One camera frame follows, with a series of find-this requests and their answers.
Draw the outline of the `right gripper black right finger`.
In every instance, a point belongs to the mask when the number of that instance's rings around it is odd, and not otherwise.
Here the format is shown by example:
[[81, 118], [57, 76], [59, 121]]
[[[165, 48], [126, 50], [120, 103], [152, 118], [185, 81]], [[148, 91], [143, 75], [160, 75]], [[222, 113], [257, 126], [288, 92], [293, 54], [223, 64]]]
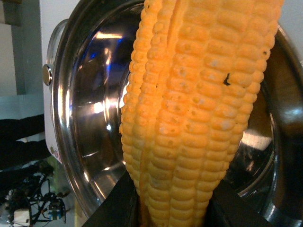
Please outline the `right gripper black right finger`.
[[228, 183], [221, 180], [215, 188], [205, 217], [206, 227], [271, 227]]

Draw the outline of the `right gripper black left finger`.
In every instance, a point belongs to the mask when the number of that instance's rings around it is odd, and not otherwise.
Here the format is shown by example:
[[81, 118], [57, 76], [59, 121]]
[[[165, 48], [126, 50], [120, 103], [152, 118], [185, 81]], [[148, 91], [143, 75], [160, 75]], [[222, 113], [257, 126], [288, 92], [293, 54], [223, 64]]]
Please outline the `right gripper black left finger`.
[[118, 180], [84, 227], [138, 227], [139, 196], [128, 172]]

